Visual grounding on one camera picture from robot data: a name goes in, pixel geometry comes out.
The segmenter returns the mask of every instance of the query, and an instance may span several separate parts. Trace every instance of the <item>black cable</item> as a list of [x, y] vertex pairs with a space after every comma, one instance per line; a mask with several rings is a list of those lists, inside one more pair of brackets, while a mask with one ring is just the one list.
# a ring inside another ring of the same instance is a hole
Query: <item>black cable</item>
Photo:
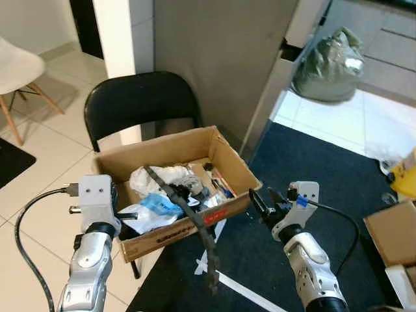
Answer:
[[354, 249], [357, 246], [358, 239], [359, 239], [359, 228], [358, 228], [357, 222], [353, 218], [351, 218], [350, 216], [348, 216], [346, 213], [343, 213], [340, 210], [337, 210], [337, 209], [332, 208], [332, 207], [327, 206], [327, 205], [323, 205], [321, 203], [317, 203], [317, 202], [312, 201], [312, 200], [307, 200], [307, 202], [310, 203], [311, 205], [314, 205], [314, 206], [317, 206], [317, 207], [320, 207], [320, 208], [323, 208], [323, 209], [332, 211], [333, 213], [337, 213], [338, 215], [343, 216], [348, 221], [350, 221], [351, 224], [354, 226], [354, 231], [355, 231], [354, 240], [352, 241], [352, 244], [351, 244], [350, 248], [348, 249], [348, 252], [346, 253], [346, 255], [344, 257], [343, 262], [341, 262], [341, 264], [339, 265], [339, 268], [338, 268], [337, 272], [335, 273], [335, 275], [338, 276], [338, 274], [341, 272], [341, 270], [345, 266], [345, 263], [350, 259], [351, 255], [352, 255], [352, 252], [354, 251]]
[[49, 312], [55, 312], [55, 308], [53, 306], [53, 297], [52, 297], [51, 291], [49, 290], [49, 287], [47, 286], [47, 283], [46, 283], [44, 277], [41, 275], [41, 273], [39, 272], [36, 265], [34, 265], [32, 259], [29, 257], [25, 248], [21, 244], [21, 241], [20, 241], [20, 223], [21, 223], [21, 220], [23, 219], [23, 216], [25, 215], [25, 213], [29, 210], [29, 208], [34, 203], [36, 203], [38, 200], [41, 200], [42, 198], [45, 198], [46, 196], [56, 194], [56, 193], [66, 193], [66, 188], [62, 187], [60, 189], [57, 188], [56, 190], [50, 190], [49, 192], [45, 192], [45, 193], [33, 198], [29, 203], [27, 203], [25, 205], [25, 207], [23, 208], [22, 212], [20, 213], [20, 215], [19, 215], [19, 217], [16, 221], [16, 225], [14, 226], [14, 239], [16, 241], [16, 245], [18, 245], [18, 250], [19, 250], [21, 256], [24, 258], [24, 260], [29, 265], [29, 267], [32, 269], [34, 275], [36, 275], [40, 285], [44, 289], [45, 296], [46, 296], [46, 299], [47, 299], [47, 304], [49, 306]]

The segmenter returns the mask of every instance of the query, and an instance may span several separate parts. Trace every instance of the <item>cable connector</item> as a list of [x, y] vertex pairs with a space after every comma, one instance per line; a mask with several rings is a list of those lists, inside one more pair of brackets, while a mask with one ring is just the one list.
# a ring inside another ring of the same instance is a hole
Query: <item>cable connector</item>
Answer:
[[71, 197], [78, 196], [78, 183], [65, 184], [65, 193]]

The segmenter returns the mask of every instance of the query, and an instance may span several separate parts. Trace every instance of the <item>black chair backrest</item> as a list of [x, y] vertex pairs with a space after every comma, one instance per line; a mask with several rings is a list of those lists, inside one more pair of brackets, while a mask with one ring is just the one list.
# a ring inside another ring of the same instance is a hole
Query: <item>black chair backrest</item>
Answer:
[[85, 102], [84, 120], [94, 151], [97, 141], [133, 125], [192, 118], [201, 125], [198, 102], [187, 82], [167, 71], [103, 81]]

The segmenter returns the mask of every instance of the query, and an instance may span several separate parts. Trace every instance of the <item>wooden chair leg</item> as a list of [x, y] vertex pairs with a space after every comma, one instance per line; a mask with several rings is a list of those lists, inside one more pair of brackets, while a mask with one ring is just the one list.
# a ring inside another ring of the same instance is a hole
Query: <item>wooden chair leg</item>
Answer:
[[20, 135], [18, 133], [18, 130], [16, 129], [16, 126], [14, 125], [12, 116], [10, 115], [10, 112], [7, 109], [6, 101], [5, 101], [4, 96], [0, 96], [0, 106], [1, 106], [1, 109], [3, 110], [3, 113], [6, 116], [6, 120], [7, 120], [8, 125], [10, 126], [14, 136], [16, 137], [16, 140], [18, 141], [18, 144], [20, 146], [22, 146], [23, 141], [21, 140]]
[[56, 105], [49, 96], [47, 96], [41, 88], [39, 88], [39, 86], [36, 83], [31, 83], [29, 84], [29, 86], [35, 90], [36, 92], [39, 93], [40, 96], [43, 97], [43, 99], [46, 101], [46, 103], [48, 103], [53, 109], [55, 109], [59, 114], [64, 114], [64, 111], [62, 109], [59, 108], [58, 105]]
[[26, 96], [23, 94], [23, 92], [22, 92], [22, 91], [17, 90], [16, 92], [20, 95], [20, 97], [21, 97], [21, 99], [22, 99], [22, 100], [27, 101], [27, 98], [26, 98]]

